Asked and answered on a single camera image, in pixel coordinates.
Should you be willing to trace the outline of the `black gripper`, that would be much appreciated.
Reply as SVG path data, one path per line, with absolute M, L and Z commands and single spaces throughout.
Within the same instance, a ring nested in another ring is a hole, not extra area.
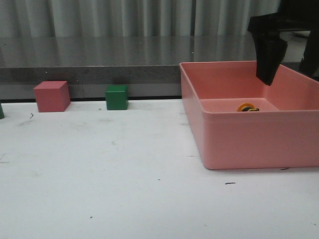
M 317 0 L 282 0 L 277 12 L 253 16 L 248 31 L 255 44 L 256 76 L 267 86 L 272 85 L 288 47 L 281 31 L 311 31 L 306 42 L 299 70 L 313 76 L 319 68 L 319 2 Z

